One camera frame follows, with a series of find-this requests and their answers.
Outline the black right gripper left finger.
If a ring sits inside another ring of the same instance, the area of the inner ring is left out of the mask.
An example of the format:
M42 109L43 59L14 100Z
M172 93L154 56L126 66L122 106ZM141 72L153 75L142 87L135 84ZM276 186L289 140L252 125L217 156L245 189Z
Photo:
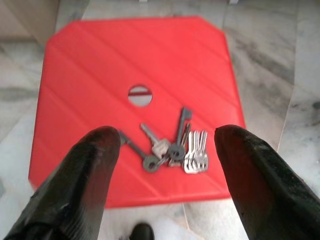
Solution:
M4 239L98 239L120 147L114 127L87 133L37 188Z

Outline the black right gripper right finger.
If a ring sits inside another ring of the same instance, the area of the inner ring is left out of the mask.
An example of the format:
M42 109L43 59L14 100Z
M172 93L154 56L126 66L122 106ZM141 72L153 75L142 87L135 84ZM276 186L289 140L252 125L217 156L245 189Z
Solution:
M215 130L214 143L249 239L319 239L319 198L266 141L224 125Z

